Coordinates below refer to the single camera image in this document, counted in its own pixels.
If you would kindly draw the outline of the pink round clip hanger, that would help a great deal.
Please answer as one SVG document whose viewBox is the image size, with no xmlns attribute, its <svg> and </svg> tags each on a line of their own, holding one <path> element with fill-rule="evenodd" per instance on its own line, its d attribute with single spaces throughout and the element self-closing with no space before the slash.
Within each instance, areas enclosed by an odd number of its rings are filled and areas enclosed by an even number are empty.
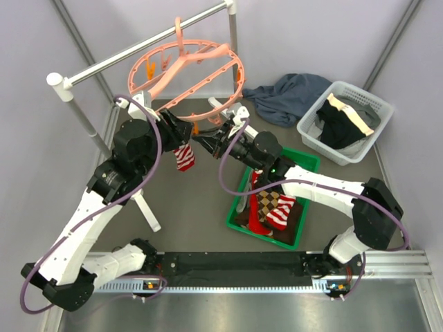
<svg viewBox="0 0 443 332">
<path fill-rule="evenodd" d="M 233 90 L 224 102 L 206 111 L 190 111 L 188 115 L 180 117 L 193 123 L 207 120 L 220 125 L 220 113 L 242 97 L 246 75 L 241 59 L 228 43 L 186 39 L 180 17 L 174 22 L 174 36 L 174 41 L 149 50 L 135 62 L 127 79 L 129 94 L 135 96 L 143 93 L 151 102 L 162 99 L 163 93 L 169 94 L 165 97 L 168 102 L 155 108 L 155 111 L 173 110 L 205 88 L 213 88 L 216 82 L 231 73 Z"/>
</svg>

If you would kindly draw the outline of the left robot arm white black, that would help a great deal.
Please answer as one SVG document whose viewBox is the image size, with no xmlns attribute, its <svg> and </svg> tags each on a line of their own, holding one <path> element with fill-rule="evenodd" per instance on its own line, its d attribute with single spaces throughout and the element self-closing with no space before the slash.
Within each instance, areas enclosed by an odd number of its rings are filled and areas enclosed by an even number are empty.
<svg viewBox="0 0 443 332">
<path fill-rule="evenodd" d="M 158 119 L 131 119 L 114 134 L 110 158 L 100 164 L 87 183 L 79 206 L 51 249 L 21 270 L 26 284 L 42 290 L 52 306 L 74 312 L 102 285 L 139 271 L 152 273 L 155 249 L 135 239 L 96 261 L 86 257 L 107 224 L 152 177 L 161 154 L 186 145 L 193 124 L 167 109 Z"/>
</svg>

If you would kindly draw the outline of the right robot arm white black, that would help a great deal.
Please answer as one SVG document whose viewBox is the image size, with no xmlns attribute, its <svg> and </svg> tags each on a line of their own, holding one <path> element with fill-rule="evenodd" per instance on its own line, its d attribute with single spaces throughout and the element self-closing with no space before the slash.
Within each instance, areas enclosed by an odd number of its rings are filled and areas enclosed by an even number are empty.
<svg viewBox="0 0 443 332">
<path fill-rule="evenodd" d="M 248 123 L 248 118 L 228 120 L 192 139 L 222 163 L 231 156 L 257 171 L 254 193 L 279 189 L 287 198 L 308 199 L 352 219 L 352 226 L 325 248 L 322 273 L 340 273 L 369 249 L 387 250 L 395 231 L 404 229 L 404 212 L 383 181 L 349 182 L 308 171 L 282 155 L 283 148 L 271 132 L 257 132 L 249 138 Z"/>
</svg>

